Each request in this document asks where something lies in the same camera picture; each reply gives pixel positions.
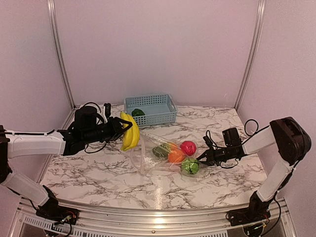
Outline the green fake cabbage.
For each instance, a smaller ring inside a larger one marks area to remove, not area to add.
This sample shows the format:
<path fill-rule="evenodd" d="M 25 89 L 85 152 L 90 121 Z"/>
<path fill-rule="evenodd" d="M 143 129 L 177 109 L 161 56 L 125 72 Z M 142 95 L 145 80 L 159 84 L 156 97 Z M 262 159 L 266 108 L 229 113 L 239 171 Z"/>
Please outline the green fake cabbage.
<path fill-rule="evenodd" d="M 136 108 L 131 112 L 131 115 L 133 117 L 138 117 L 138 116 L 144 116 L 145 113 L 141 109 Z"/>

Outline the yellow fake banana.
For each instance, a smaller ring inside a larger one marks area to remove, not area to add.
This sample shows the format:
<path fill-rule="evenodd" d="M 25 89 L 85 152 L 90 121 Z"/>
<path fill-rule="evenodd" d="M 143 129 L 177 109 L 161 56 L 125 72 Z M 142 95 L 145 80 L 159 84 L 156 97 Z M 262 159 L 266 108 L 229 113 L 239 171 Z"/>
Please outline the yellow fake banana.
<path fill-rule="evenodd" d="M 134 118 L 131 115 L 126 114 L 125 112 L 121 112 L 120 118 L 132 123 L 132 127 L 129 128 L 123 134 L 121 150 L 125 152 L 125 151 L 132 149 L 138 145 L 138 142 L 140 139 L 140 130 L 139 130 L 139 127 L 138 127 L 136 121 L 134 120 Z"/>

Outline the red fake apple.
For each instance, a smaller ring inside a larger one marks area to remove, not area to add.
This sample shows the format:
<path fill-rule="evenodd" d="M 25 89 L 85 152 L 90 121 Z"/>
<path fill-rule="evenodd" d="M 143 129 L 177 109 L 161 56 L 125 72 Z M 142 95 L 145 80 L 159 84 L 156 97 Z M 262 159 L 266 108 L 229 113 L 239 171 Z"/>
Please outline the red fake apple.
<path fill-rule="evenodd" d="M 192 141 L 184 141 L 180 145 L 180 149 L 182 150 L 183 153 L 185 153 L 187 156 L 190 156 L 190 157 L 193 156 L 197 151 L 197 147 L 195 143 Z"/>

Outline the orange fake orange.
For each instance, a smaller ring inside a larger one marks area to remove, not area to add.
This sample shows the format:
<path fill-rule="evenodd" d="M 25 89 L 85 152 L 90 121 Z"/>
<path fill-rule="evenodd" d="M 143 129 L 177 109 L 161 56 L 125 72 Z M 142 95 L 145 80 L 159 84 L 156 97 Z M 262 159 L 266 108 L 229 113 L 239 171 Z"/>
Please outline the orange fake orange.
<path fill-rule="evenodd" d="M 185 159 L 185 154 L 180 149 L 174 149 L 168 154 L 168 161 L 170 163 L 181 163 Z"/>

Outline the clear zip top bag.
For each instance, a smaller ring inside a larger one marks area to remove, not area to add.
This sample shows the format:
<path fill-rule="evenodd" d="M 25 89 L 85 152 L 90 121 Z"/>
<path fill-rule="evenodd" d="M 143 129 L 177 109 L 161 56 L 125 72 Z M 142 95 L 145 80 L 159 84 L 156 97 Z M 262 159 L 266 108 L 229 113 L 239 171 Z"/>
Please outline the clear zip top bag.
<path fill-rule="evenodd" d="M 204 168 L 197 160 L 197 151 L 198 147 L 193 141 L 174 142 L 141 132 L 138 145 L 131 150 L 130 160 L 142 175 L 159 170 L 197 177 Z"/>

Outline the green orange fake mango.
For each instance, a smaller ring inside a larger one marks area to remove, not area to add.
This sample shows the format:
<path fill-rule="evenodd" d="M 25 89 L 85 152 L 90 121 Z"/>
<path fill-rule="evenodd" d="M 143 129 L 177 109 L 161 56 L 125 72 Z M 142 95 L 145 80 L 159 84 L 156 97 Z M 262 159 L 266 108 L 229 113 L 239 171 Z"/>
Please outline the green orange fake mango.
<path fill-rule="evenodd" d="M 175 143 L 172 142 L 166 142 L 161 145 L 158 145 L 152 149 L 153 154 L 158 158 L 167 158 L 168 154 L 174 150 L 177 149 L 178 146 Z"/>

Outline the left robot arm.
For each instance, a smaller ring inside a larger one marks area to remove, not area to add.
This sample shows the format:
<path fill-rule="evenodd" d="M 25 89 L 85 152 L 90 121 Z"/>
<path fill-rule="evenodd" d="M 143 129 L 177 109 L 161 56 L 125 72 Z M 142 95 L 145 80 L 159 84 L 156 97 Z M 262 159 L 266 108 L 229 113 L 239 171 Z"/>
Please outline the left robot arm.
<path fill-rule="evenodd" d="M 95 142 L 109 143 L 123 137 L 123 150 L 138 144 L 139 128 L 132 116 L 122 112 L 111 116 L 111 105 L 103 109 L 84 105 L 75 112 L 74 121 L 66 130 L 27 133 L 0 129 L 0 183 L 38 206 L 38 211 L 57 220 L 62 207 L 49 188 L 11 169 L 10 158 L 31 155 L 72 156 Z"/>

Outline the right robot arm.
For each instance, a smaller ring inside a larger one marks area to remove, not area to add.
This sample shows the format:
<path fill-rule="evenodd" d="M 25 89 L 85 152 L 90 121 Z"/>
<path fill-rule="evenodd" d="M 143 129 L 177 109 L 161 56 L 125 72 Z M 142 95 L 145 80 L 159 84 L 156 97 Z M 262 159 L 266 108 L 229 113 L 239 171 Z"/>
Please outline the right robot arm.
<path fill-rule="evenodd" d="M 241 139 L 235 127 L 224 130 L 222 134 L 225 146 L 220 147 L 206 132 L 204 141 L 208 149 L 197 158 L 200 163 L 220 166 L 231 159 L 241 160 L 270 146 L 277 148 L 278 161 L 264 184 L 254 193 L 251 205 L 245 209 L 246 219 L 255 221 L 264 213 L 262 204 L 272 201 L 287 184 L 297 164 L 310 151 L 312 140 L 292 117 L 273 120 L 245 140 Z"/>

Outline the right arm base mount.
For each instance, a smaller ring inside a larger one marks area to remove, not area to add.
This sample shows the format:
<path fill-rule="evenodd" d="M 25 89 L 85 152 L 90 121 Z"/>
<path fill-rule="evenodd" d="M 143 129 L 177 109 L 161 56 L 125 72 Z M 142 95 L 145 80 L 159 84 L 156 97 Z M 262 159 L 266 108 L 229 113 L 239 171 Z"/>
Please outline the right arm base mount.
<path fill-rule="evenodd" d="M 273 199 L 261 201 L 257 192 L 254 192 L 249 199 L 248 207 L 228 211 L 226 219 L 231 226 L 238 226 L 270 218 L 269 206 L 272 201 Z"/>

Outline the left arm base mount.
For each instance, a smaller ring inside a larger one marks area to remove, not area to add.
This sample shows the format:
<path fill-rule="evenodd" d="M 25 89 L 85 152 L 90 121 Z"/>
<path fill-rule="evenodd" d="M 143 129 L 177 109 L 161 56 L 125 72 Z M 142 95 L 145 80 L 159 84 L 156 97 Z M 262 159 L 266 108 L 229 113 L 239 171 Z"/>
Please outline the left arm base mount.
<path fill-rule="evenodd" d="M 54 193 L 45 185 L 43 185 L 43 187 L 48 193 L 48 201 L 36 208 L 36 215 L 53 220 L 57 225 L 63 223 L 75 225 L 79 211 L 74 208 L 60 206 Z"/>

